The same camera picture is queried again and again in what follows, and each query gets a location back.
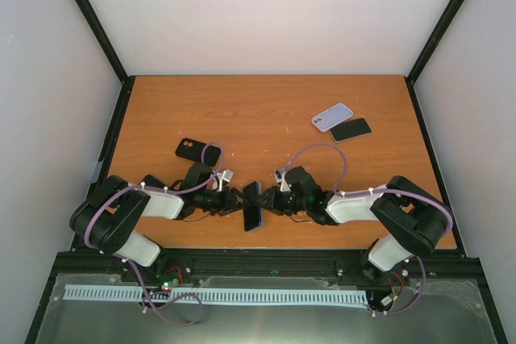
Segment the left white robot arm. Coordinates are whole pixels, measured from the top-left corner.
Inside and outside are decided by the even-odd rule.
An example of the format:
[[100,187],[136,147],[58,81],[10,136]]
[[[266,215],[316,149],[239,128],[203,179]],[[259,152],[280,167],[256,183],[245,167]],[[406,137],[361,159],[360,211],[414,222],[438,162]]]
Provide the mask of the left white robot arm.
[[74,211],[69,226],[87,247],[139,264],[148,280],[162,280],[168,262],[162,247],[135,230],[141,218],[184,221],[199,210],[225,216],[243,208],[243,194],[229,186],[230,170],[195,163],[185,178],[167,186],[153,176],[130,184],[109,176]]

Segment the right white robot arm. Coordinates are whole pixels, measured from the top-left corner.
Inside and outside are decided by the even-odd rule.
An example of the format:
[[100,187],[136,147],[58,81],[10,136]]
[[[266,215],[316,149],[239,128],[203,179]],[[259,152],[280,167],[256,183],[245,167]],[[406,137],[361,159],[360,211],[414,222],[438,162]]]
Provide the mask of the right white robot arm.
[[412,257],[433,254],[452,231],[451,210],[404,176],[363,191],[324,191],[302,167],[277,173],[277,186],[254,202],[277,215],[304,212],[321,226],[379,222],[388,234],[368,248],[364,271],[388,272]]

